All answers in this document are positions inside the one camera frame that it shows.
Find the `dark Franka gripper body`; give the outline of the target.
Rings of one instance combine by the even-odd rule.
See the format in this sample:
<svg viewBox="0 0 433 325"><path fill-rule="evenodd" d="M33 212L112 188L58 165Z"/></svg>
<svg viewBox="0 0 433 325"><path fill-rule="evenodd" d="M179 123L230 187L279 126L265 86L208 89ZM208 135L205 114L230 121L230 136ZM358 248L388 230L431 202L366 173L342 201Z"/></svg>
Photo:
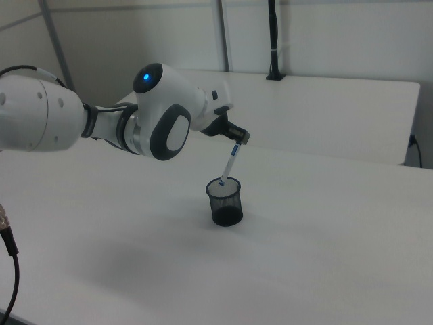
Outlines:
<svg viewBox="0 0 433 325"><path fill-rule="evenodd" d="M229 122L227 112L231 108L228 105L212 109L203 117L194 121L194 130L208 137L223 135L233 137L232 124Z"/></svg>

